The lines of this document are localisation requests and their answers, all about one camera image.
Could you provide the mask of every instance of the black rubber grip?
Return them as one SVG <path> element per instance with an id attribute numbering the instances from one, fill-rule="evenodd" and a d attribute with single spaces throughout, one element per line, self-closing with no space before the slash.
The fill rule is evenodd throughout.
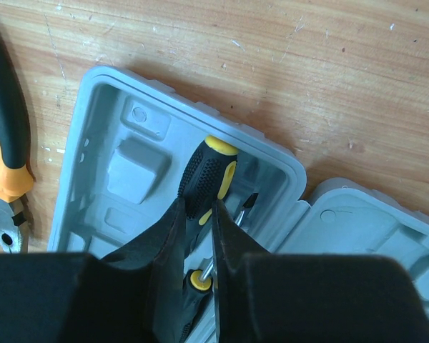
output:
<path id="1" fill-rule="evenodd" d="M 30 129 L 24 99 L 8 55 L 0 44 L 0 147 L 10 169 L 26 164 Z"/>
<path id="2" fill-rule="evenodd" d="M 183 343 L 189 336 L 192 328 L 192 322 L 197 315 L 202 301 L 212 293 L 211 288 L 206 291 L 201 291 L 195 288 L 191 281 L 191 274 L 194 272 L 190 269 L 183 280 L 183 305 L 181 312 L 182 332 L 179 338 L 179 343 Z"/>
<path id="3" fill-rule="evenodd" d="M 186 254 L 190 242 L 199 234 L 199 220 L 217 198 L 226 168 L 237 155 L 227 156 L 210 148 L 203 141 L 188 162 L 178 189 L 178 197 L 186 204 Z"/>

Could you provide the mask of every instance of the gray plastic tool case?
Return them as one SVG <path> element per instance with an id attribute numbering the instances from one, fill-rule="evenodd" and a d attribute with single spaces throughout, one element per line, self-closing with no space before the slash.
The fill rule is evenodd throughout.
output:
<path id="1" fill-rule="evenodd" d="M 239 148 L 227 208 L 253 192 L 243 229 L 271 252 L 382 254 L 413 278 L 429 316 L 429 217 L 347 179 L 329 179 L 307 201 L 305 169 L 291 151 L 174 89 L 107 66 L 83 78 L 66 143 L 49 251 L 103 257 L 155 223 L 184 167 L 208 135 Z M 211 235 L 184 271 L 212 256 Z M 188 342 L 215 342 L 213 301 Z"/>

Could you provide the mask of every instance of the pliers jaw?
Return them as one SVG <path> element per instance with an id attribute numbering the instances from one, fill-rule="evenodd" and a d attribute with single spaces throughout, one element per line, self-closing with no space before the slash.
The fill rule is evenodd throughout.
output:
<path id="1" fill-rule="evenodd" d="M 4 252 L 27 252 L 29 223 L 24 217 L 20 199 L 7 203 L 0 199 L 0 246 Z"/>

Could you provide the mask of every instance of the screwdriver tip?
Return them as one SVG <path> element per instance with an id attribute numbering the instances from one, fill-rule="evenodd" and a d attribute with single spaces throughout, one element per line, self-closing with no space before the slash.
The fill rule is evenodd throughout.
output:
<path id="1" fill-rule="evenodd" d="M 257 196 L 259 195 L 259 193 L 253 193 L 250 195 L 250 197 L 248 199 L 246 199 L 245 203 L 243 204 L 243 208 L 244 209 L 251 209 L 256 202 Z"/>

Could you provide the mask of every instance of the yellow and black screwdriver handle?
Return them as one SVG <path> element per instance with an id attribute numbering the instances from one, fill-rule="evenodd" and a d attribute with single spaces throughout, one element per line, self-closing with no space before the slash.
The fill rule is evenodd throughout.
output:
<path id="1" fill-rule="evenodd" d="M 0 199 L 12 202 L 34 180 L 26 168 L 30 149 L 27 110 L 11 63 L 0 44 Z"/>
<path id="2" fill-rule="evenodd" d="M 237 166 L 238 149 L 225 141 L 208 136 L 187 164 L 178 196 L 186 204 L 186 256 L 192 242 L 212 213 L 212 203 L 226 196 Z"/>

